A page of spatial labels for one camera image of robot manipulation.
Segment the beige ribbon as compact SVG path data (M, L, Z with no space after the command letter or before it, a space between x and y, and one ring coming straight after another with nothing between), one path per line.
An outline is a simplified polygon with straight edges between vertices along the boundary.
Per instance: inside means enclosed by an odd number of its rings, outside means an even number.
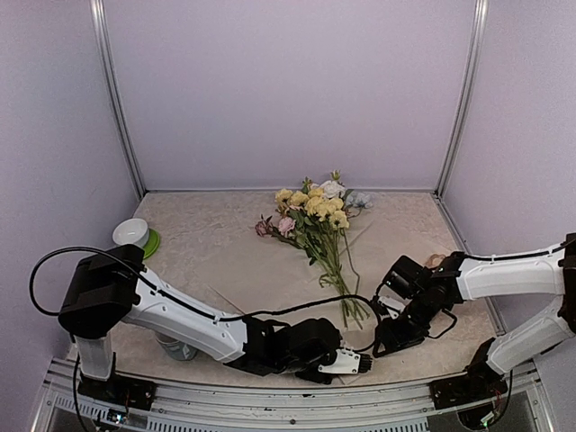
M446 258L444 254L432 254L426 261L425 266L428 268L438 267Z

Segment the pink beige wrapping paper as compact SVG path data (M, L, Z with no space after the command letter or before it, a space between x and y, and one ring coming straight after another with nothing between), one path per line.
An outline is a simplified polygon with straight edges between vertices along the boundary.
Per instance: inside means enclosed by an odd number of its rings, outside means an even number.
M351 293L371 298L382 269L389 264L380 244L395 227L366 211L351 220L346 232L349 250L340 242L342 276ZM246 234L192 270L180 289L225 311L249 313L279 311L338 296L338 289L321 277L320 264L309 264L306 254L273 238Z

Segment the pink fake rose stem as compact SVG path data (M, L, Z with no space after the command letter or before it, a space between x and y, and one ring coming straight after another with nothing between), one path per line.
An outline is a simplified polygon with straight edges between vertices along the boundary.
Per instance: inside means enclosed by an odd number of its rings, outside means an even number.
M278 222L270 217L261 217L255 226L260 237L271 237L300 250L309 266L319 269L318 284L320 287L331 287L340 297L339 310L346 325L354 322L361 325L368 317L368 309L356 298L359 281L349 287L343 276L342 253L350 260L347 228L330 220L319 220L295 210L291 210Z

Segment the yellow fake flower stem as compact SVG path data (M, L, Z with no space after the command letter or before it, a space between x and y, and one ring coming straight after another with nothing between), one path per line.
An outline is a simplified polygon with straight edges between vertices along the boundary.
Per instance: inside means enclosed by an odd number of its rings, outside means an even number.
M351 297L353 292L342 275L340 243L346 240L350 227L343 200L339 196L326 197L321 187L282 189L274 199L280 219L276 223L265 219L266 233L303 251L311 266L319 266L319 286L330 286L342 297L339 310L344 324L359 325L367 311Z

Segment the blue fake flower stem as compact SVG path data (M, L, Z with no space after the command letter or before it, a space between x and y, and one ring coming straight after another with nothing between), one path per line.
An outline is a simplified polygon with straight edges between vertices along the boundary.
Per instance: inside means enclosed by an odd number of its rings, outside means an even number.
M345 213L349 219L359 216L373 207L372 196L369 193L353 191L345 199Z

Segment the white fake rose stem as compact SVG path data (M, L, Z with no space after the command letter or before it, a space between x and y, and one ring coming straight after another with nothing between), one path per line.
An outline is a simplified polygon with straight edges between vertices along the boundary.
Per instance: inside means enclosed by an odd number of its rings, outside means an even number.
M307 234L310 263L318 264L321 269L319 286L330 286L339 295L357 294L360 283L347 238L351 219L344 210L345 199L351 192L343 185L340 173L335 170L322 184L309 182L309 200L305 205L306 221L310 223L310 232ZM350 289L343 276L342 254L345 254L349 269L355 277L353 289Z

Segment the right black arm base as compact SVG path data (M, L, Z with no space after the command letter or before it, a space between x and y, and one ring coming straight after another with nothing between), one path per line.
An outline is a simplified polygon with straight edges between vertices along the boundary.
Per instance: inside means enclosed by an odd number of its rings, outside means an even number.
M487 400L509 389L504 375L485 361L470 364L462 375L434 380L429 388L436 410Z

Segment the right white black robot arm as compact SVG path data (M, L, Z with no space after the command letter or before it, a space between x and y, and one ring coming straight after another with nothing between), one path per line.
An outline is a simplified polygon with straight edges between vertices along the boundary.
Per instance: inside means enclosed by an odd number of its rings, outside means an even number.
M400 256L381 287L407 300L395 318L377 326L373 356L414 347L429 336L431 322L456 304L486 297L545 293L551 303L522 325L484 342L466 367L463 395L478 400L496 378L575 335L575 236L544 249L503 256L456 251L428 268Z

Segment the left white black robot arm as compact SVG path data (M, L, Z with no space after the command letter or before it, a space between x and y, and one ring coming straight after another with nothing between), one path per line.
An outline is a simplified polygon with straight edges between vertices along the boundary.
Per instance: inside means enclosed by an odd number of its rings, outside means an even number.
M242 372L267 376L294 373L324 383L328 366L341 359L341 335L328 319L294 325L218 311L179 292L145 267L140 247L91 250L76 266L58 313L72 334L89 382L109 401L126 391L106 355L96 354L119 322L150 329L204 352Z

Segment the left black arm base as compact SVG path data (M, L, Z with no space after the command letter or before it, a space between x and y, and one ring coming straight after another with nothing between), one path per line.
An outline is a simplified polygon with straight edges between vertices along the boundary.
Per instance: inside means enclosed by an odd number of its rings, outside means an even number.
M82 396L128 409L150 411L157 385L152 381L113 374L104 382L82 377L78 392Z

